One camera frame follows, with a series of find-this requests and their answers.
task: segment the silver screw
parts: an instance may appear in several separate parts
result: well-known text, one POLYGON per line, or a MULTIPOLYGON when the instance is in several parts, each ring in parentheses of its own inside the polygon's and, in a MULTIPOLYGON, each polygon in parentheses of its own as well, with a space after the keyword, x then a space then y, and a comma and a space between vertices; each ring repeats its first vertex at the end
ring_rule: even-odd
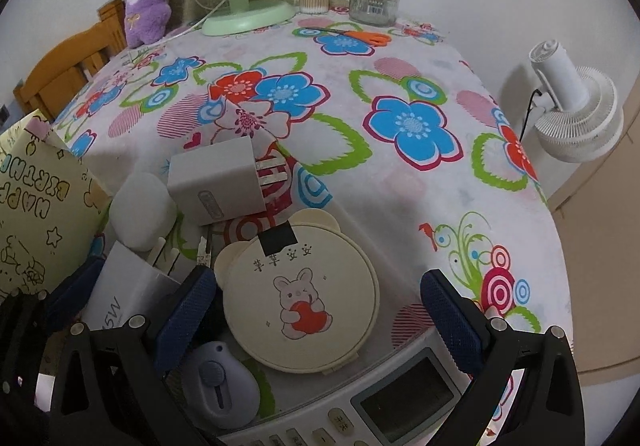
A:
POLYGON ((502 318, 492 318, 491 327, 496 329, 498 332, 502 332, 507 330, 507 322, 502 318))
POLYGON ((139 329, 140 327, 142 327, 142 325, 145 324, 145 321, 145 317, 140 314, 132 316, 129 320, 129 327, 131 327, 132 329, 139 329))
POLYGON ((551 327, 551 333, 559 340, 564 338, 564 331, 562 330, 562 328, 558 327, 558 325, 553 325, 551 327))
POLYGON ((73 327, 71 327, 72 336, 78 336, 78 334, 82 334, 82 331, 84 331, 83 323, 76 323, 73 327))

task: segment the table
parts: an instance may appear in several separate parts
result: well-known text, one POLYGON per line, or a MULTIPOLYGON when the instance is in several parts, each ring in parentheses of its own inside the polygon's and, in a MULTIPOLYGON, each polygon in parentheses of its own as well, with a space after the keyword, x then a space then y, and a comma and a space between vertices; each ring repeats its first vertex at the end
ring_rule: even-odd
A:
MULTIPOLYGON (((128 174, 166 182, 172 155, 233 137, 258 159, 282 156, 284 184, 264 213, 215 227, 215 249, 248 240, 301 208, 323 208, 371 259, 380 313, 359 358, 331 375, 287 374, 225 341, 262 391, 260 416, 289 410, 389 357, 433 323, 418 283, 440 268, 464 296, 518 330, 560 325, 573 342, 558 234, 518 138, 455 48, 425 23, 401 20, 373 47, 322 28, 364 30, 344 8, 255 32, 191 32, 123 53, 56 121, 56 131, 111 192, 128 174)), ((193 266, 202 230, 179 217, 168 236, 193 266)), ((107 225, 94 252, 113 241, 107 225)), ((500 428, 514 375, 486 440, 500 428)))

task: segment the white fan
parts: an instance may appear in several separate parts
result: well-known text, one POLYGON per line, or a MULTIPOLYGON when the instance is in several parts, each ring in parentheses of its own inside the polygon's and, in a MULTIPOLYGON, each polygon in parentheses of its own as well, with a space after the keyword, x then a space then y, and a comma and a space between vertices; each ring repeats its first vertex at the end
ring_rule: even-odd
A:
POLYGON ((565 162, 587 162, 611 150, 624 124, 613 81, 590 67, 576 69, 556 40, 535 46, 529 60, 545 89, 529 111, 542 148, 565 162))

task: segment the plush toy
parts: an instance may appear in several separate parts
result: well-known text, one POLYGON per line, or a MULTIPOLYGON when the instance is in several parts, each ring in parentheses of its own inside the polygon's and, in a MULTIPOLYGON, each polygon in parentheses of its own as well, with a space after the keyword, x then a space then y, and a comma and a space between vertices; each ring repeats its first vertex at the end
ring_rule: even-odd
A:
POLYGON ((164 36, 171 7, 168 0, 127 0, 124 29, 130 48, 155 43, 164 36))

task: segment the wooden chair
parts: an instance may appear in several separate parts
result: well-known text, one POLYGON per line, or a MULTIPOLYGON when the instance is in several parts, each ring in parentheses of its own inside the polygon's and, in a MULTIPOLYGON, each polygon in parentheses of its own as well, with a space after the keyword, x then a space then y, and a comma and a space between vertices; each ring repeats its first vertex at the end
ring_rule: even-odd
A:
POLYGON ((66 39, 39 61, 14 95, 25 114, 36 109, 54 120, 87 83, 85 70, 94 76, 127 46, 124 4, 113 0, 98 10, 100 22, 66 39))

